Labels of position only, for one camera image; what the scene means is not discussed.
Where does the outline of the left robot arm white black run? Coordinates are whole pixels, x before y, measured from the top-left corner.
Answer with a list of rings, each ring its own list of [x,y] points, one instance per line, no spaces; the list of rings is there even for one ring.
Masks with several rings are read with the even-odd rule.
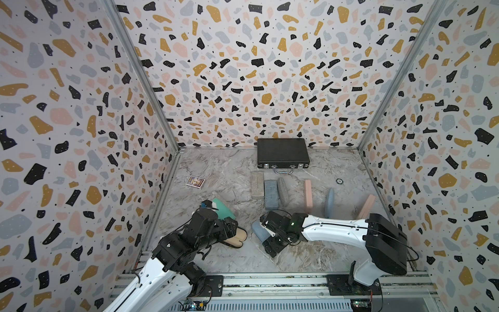
[[[191,294],[204,289],[206,273],[194,263],[196,255],[233,238],[238,222],[223,220],[202,209],[180,229],[164,236],[135,279],[106,311],[167,311]]]

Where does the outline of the grey case mint lining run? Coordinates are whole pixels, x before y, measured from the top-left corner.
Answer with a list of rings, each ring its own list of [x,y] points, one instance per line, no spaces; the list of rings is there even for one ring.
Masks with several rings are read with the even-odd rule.
[[[277,180],[264,180],[265,209],[279,209],[279,191]]]

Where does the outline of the pink glasses case grey lining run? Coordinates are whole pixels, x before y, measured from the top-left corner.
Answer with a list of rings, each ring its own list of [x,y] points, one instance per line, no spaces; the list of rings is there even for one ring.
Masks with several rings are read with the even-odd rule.
[[[310,214],[313,209],[313,190],[311,180],[306,179],[304,181],[305,187],[305,212]]]

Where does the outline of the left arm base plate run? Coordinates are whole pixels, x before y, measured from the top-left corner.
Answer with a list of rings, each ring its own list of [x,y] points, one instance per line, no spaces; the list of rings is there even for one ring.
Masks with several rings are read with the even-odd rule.
[[[198,279],[192,284],[190,297],[221,297],[224,288],[223,275],[211,275]]]

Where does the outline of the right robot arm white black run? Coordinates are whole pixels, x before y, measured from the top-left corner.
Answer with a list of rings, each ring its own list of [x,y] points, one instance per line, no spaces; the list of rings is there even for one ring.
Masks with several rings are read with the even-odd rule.
[[[351,280],[358,284],[371,286],[383,275],[408,273],[407,235],[380,214],[371,213],[359,220],[335,220],[269,211],[258,223],[267,233],[262,244],[271,257],[300,242],[333,242],[362,250],[361,258],[353,261],[350,269]]]

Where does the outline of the mint green glasses case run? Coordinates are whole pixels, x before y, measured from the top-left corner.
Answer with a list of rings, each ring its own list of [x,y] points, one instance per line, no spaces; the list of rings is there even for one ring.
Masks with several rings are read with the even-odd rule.
[[[212,201],[212,208],[216,211],[218,218],[225,220],[226,218],[236,219],[235,214],[229,209],[221,200],[214,198]]]

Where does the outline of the blue case with pink glasses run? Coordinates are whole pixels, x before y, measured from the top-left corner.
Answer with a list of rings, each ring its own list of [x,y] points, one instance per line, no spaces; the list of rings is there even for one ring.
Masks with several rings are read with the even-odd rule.
[[[252,230],[256,237],[264,243],[269,237],[271,237],[270,233],[266,230],[265,227],[261,225],[261,223],[257,220],[252,224]]]

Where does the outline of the black case beige lining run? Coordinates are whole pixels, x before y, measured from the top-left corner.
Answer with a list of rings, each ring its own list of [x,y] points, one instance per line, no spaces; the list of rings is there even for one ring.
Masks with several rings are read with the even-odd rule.
[[[237,228],[236,234],[234,237],[230,239],[226,239],[222,242],[222,244],[231,247],[231,248],[242,248],[244,241],[246,241],[248,237],[247,231],[242,229],[241,227]]]

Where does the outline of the beige case with brown glasses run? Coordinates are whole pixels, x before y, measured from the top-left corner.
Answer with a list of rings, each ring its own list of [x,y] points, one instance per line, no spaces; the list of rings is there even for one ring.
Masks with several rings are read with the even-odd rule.
[[[285,183],[284,178],[279,178],[278,179],[278,193],[279,193],[279,199],[281,201],[281,205],[283,207],[287,207],[287,205],[290,202],[290,196],[288,194],[288,188]]]

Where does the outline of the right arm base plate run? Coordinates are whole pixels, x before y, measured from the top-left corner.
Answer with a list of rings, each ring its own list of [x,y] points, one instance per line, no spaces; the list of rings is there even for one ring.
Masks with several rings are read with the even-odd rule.
[[[348,274],[326,275],[326,287],[330,296],[370,296],[381,295],[381,284],[376,280],[371,286],[357,283]]]

